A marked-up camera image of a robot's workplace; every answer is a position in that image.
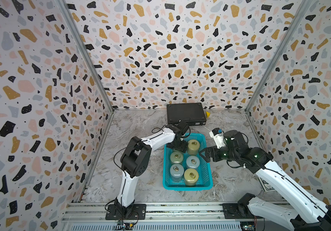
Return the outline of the olive green tea canister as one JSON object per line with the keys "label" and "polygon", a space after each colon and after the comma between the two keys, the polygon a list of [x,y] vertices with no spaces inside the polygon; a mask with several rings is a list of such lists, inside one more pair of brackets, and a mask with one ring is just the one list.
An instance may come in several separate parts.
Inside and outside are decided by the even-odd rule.
{"label": "olive green tea canister", "polygon": [[184,155],[179,151],[174,151],[170,155],[171,164],[182,164],[183,160],[184,160]]}

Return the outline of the yellow-green tea canister back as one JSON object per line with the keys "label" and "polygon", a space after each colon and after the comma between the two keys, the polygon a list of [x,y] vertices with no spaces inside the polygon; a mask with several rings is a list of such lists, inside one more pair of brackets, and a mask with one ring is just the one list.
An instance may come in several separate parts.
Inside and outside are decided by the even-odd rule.
{"label": "yellow-green tea canister back", "polygon": [[200,142],[192,139],[188,141],[187,153],[191,156],[196,156],[200,150]]}

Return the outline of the light blue tea canister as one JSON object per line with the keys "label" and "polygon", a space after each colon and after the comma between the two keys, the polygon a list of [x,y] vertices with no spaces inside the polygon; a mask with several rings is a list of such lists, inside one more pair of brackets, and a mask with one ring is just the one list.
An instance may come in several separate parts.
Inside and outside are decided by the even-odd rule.
{"label": "light blue tea canister", "polygon": [[173,164],[170,167],[171,180],[174,182],[180,182],[184,179],[184,168],[181,164]]}
{"label": "light blue tea canister", "polygon": [[197,169],[200,166],[200,160],[197,156],[189,156],[186,159],[187,168]]}

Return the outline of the teal plastic perforated basket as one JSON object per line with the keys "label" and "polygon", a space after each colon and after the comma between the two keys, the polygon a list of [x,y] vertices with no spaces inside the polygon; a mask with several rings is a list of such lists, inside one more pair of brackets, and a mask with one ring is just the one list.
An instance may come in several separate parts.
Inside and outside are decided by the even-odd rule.
{"label": "teal plastic perforated basket", "polygon": [[[187,142],[190,140],[197,140],[200,144],[200,149],[207,147],[206,138],[204,135],[199,133],[191,133],[189,137],[185,139]],[[185,184],[185,178],[184,178],[184,171],[188,169],[186,160],[189,155],[186,153],[181,153],[183,155],[183,161],[180,163],[180,165],[183,167],[184,171],[182,176],[179,178],[179,181],[174,181],[176,179],[175,174],[173,174],[172,171],[174,171],[174,168],[172,167],[175,163],[171,162],[171,154],[173,152],[177,152],[174,149],[171,149],[164,145],[164,157],[163,157],[163,187],[166,190],[173,190],[173,191],[203,191],[203,190],[210,190],[213,187],[213,178],[212,173],[210,169],[210,164],[207,163],[202,157],[200,157],[199,154],[196,155],[196,157],[199,159],[199,166],[195,169],[197,173],[199,174],[198,180],[194,186],[187,186]]]}

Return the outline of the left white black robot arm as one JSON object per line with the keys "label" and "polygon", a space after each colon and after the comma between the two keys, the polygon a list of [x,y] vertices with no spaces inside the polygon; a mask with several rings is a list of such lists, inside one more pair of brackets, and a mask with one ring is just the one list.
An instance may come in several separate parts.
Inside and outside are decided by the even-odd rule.
{"label": "left white black robot arm", "polygon": [[114,205],[118,210],[130,211],[132,209],[138,178],[147,169],[152,151],[167,146],[170,149],[185,153],[188,146],[187,132],[190,132],[189,125],[180,121],[176,125],[165,125],[151,136],[131,138],[120,158],[121,165],[119,167],[123,172],[123,178],[119,194],[114,200]]}

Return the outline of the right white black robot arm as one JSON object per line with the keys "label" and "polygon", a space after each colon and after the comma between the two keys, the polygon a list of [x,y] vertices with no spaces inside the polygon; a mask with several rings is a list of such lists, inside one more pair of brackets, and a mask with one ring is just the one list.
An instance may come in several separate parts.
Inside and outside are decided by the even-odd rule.
{"label": "right white black robot arm", "polygon": [[331,231],[331,205],[326,205],[293,180],[273,160],[272,154],[260,147],[249,147],[245,135],[237,130],[223,132],[216,128],[209,135],[215,146],[199,152],[206,162],[235,161],[239,167],[269,183],[292,207],[284,208],[246,193],[237,203],[242,217],[262,217],[291,231]]}

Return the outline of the yellow tea canister front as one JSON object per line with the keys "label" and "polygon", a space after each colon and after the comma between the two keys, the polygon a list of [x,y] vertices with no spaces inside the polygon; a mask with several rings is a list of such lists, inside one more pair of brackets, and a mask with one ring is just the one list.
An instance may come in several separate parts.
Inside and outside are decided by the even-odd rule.
{"label": "yellow tea canister front", "polygon": [[188,168],[184,172],[184,182],[187,187],[193,187],[199,180],[199,173],[194,168]]}

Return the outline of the light blue tea canister front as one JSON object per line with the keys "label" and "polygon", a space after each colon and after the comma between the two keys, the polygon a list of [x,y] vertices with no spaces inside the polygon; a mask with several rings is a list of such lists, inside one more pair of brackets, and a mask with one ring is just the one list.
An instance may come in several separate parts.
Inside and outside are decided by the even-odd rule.
{"label": "light blue tea canister front", "polygon": [[181,164],[173,164],[170,167],[171,180],[174,182],[180,182],[184,179],[184,168]]}

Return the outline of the black hard case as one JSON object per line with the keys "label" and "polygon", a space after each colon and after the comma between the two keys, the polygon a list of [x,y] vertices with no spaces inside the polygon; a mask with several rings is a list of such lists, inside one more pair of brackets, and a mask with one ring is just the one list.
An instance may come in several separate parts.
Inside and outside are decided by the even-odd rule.
{"label": "black hard case", "polygon": [[168,104],[167,124],[176,125],[180,121],[189,126],[202,126],[206,124],[206,114],[201,103]]}

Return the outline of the paper label on table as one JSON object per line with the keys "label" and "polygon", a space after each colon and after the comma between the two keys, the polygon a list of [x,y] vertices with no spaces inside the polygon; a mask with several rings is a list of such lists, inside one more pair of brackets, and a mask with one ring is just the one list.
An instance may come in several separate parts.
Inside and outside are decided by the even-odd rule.
{"label": "paper label on table", "polygon": [[263,187],[263,190],[265,192],[270,192],[270,191],[274,191],[275,190],[268,182],[266,182],[262,178],[259,177],[258,180],[260,181],[260,183],[261,183],[261,185]]}

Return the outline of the green circuit board right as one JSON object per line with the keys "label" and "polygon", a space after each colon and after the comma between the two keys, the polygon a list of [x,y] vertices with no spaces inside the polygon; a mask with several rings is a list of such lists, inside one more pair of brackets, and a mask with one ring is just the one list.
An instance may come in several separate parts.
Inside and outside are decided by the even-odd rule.
{"label": "green circuit board right", "polygon": [[255,231],[255,224],[249,221],[241,221],[240,227],[242,231]]}

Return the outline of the green circuit board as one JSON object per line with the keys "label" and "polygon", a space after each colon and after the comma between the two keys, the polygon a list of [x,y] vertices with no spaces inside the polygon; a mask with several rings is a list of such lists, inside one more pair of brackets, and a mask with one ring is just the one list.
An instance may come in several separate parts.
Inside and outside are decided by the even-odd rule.
{"label": "green circuit board", "polygon": [[255,224],[249,221],[241,221],[240,227],[242,231],[255,231]]}
{"label": "green circuit board", "polygon": [[116,231],[131,231],[131,230],[133,230],[133,228],[136,224],[137,224],[136,222],[135,223],[124,222],[124,221],[120,220],[117,222],[115,230]]}

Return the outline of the green circuit board left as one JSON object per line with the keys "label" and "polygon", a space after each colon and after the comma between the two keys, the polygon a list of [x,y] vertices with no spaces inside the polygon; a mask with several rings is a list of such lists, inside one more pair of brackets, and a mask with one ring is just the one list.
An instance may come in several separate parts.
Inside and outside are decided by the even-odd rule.
{"label": "green circuit board left", "polygon": [[115,230],[116,231],[131,231],[131,230],[133,230],[133,228],[136,224],[137,224],[136,222],[135,223],[124,222],[124,221],[120,220],[117,222]]}

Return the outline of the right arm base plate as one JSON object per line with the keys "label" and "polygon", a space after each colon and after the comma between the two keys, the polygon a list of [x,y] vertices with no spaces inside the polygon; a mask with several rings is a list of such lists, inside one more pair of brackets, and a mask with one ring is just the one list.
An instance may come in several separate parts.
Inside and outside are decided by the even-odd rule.
{"label": "right arm base plate", "polygon": [[222,204],[225,219],[253,219],[254,215],[238,203]]}

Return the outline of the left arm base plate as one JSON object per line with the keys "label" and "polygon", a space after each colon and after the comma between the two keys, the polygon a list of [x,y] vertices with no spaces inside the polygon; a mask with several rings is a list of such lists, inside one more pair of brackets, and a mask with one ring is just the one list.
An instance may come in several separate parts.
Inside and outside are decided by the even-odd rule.
{"label": "left arm base plate", "polygon": [[109,205],[105,216],[106,220],[144,220],[146,216],[146,204],[132,204],[124,208],[120,204]]}

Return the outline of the aluminium mounting rail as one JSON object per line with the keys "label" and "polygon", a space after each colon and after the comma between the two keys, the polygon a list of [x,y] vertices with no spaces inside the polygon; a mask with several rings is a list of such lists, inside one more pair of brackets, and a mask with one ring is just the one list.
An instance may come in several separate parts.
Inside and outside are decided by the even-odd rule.
{"label": "aluminium mounting rail", "polygon": [[[240,216],[235,202],[141,202],[133,213],[133,221],[161,222],[161,221],[191,221],[191,222],[216,222],[228,219],[235,221],[253,221],[255,218],[262,220],[258,215]],[[122,219],[113,205],[105,208],[105,203],[70,203],[62,222],[116,222]]]}

